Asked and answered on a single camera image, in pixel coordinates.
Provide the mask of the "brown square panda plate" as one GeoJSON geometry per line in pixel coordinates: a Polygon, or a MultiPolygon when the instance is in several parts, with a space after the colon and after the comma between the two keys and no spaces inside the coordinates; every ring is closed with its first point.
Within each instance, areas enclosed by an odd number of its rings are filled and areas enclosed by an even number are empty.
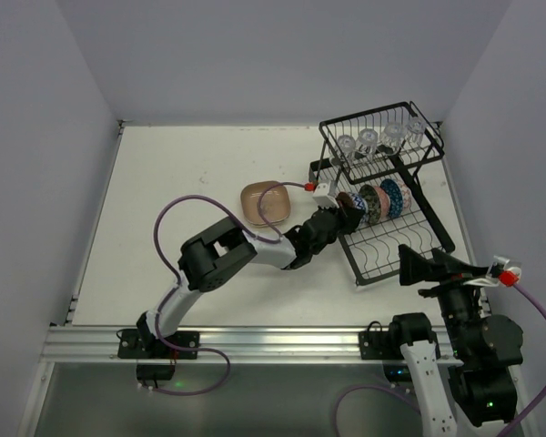
{"type": "Polygon", "coordinates": [[[258,201],[261,199],[261,212],[272,224],[277,224],[290,216],[291,203],[288,190],[284,186],[277,187],[277,181],[262,181],[245,186],[240,192],[240,204],[245,220],[256,227],[266,225],[258,213],[258,201]]]}

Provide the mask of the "dark green small bowl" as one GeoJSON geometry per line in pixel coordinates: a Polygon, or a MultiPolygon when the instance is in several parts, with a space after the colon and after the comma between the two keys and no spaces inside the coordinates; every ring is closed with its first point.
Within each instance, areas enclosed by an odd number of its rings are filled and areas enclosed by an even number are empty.
{"type": "Polygon", "coordinates": [[[360,196],[366,201],[368,206],[368,223],[373,226],[380,222],[382,216],[382,207],[380,196],[375,187],[363,185],[359,189],[360,196]]]}

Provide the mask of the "blue dotted small bowl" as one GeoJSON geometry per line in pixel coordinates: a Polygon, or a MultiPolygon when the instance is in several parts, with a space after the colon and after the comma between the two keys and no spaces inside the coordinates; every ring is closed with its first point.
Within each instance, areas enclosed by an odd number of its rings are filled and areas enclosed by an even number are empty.
{"type": "Polygon", "coordinates": [[[395,180],[387,178],[380,183],[380,187],[389,197],[389,217],[398,218],[403,210],[403,197],[399,185],[395,180]]]}

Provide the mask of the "white red patterned bowl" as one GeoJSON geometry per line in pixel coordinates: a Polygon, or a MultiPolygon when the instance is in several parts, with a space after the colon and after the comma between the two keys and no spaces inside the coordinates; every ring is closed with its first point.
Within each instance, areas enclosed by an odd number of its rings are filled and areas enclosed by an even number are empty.
{"type": "Polygon", "coordinates": [[[402,196],[402,203],[403,203],[402,210],[405,211],[407,209],[410,209],[411,203],[412,203],[412,193],[409,187],[403,181],[400,181],[400,180],[397,180],[397,185],[399,187],[399,191],[402,196]]]}

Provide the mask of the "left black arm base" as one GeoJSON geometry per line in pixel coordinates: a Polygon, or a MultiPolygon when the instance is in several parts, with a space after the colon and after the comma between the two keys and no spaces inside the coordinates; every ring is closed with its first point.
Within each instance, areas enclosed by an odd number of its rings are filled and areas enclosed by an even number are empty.
{"type": "Polygon", "coordinates": [[[169,381],[174,376],[177,360],[195,360],[196,351],[176,351],[160,340],[153,340],[146,348],[137,329],[122,329],[116,332],[119,340],[117,357],[122,360],[168,360],[168,364],[138,364],[138,382],[151,383],[155,388],[161,381],[169,381]]]}

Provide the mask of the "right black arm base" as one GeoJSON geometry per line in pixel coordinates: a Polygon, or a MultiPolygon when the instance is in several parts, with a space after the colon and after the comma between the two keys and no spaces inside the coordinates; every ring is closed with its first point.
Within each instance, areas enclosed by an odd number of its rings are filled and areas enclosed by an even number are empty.
{"type": "Polygon", "coordinates": [[[404,361],[384,364],[391,382],[440,382],[438,338],[422,312],[395,315],[388,327],[372,321],[358,334],[362,360],[404,361]]]}

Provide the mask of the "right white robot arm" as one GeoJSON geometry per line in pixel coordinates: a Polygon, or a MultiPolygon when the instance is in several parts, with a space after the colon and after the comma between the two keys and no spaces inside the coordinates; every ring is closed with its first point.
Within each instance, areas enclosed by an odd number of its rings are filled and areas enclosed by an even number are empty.
{"type": "Polygon", "coordinates": [[[515,419],[518,400],[510,368],[523,362],[523,331],[503,315],[484,316],[480,292],[516,284],[517,261],[498,256],[476,267],[433,249],[429,259],[399,246],[399,283],[431,283],[419,295],[439,303],[453,358],[443,380],[437,336],[423,313],[396,315],[389,342],[406,362],[416,392],[425,436],[492,436],[515,419]]]}

